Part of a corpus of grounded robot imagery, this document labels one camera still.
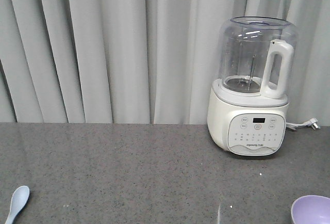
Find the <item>white appliance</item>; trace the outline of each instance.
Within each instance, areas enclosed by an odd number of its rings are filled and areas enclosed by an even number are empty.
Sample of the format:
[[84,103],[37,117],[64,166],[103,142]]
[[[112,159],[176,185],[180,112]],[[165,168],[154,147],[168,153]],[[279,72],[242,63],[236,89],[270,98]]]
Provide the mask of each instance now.
[[296,27],[285,20],[237,17],[221,29],[219,77],[207,124],[214,142],[239,155],[276,152],[283,141]]

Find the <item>clear plastic jug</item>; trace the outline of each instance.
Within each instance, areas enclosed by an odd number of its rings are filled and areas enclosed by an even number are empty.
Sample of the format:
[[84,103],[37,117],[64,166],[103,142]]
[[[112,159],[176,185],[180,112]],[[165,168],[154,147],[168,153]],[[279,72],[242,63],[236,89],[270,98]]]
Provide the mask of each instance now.
[[226,89],[277,99],[286,93],[296,27],[275,18],[237,17],[222,26],[219,78]]

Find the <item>purple bowl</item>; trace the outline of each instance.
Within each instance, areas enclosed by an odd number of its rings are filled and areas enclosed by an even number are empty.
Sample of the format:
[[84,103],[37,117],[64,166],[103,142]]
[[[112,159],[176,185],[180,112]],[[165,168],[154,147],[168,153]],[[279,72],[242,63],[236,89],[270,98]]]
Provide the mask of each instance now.
[[292,204],[291,218],[293,224],[330,224],[330,198],[299,197]]

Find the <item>spoon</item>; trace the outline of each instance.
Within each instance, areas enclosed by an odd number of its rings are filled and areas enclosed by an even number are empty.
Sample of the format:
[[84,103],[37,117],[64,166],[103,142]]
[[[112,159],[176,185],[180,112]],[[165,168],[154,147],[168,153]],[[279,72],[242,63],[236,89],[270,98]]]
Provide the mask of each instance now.
[[18,187],[11,197],[9,215],[5,224],[12,224],[16,215],[24,208],[30,195],[30,189],[27,186]]

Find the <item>bowl rim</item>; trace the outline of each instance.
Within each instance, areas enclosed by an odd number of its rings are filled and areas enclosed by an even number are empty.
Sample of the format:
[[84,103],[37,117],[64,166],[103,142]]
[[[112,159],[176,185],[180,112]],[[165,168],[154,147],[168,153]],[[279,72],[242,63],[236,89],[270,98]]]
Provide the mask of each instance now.
[[299,197],[297,199],[295,199],[295,201],[292,203],[291,205],[291,220],[292,220],[292,223],[293,224],[296,224],[295,221],[294,221],[294,218],[293,218],[293,207],[294,205],[301,199],[303,198],[309,198],[309,197],[317,197],[317,198],[325,198],[325,199],[328,199],[330,201],[330,198],[329,197],[325,197],[325,196],[319,196],[319,195],[305,195],[305,196],[302,196],[302,197]]

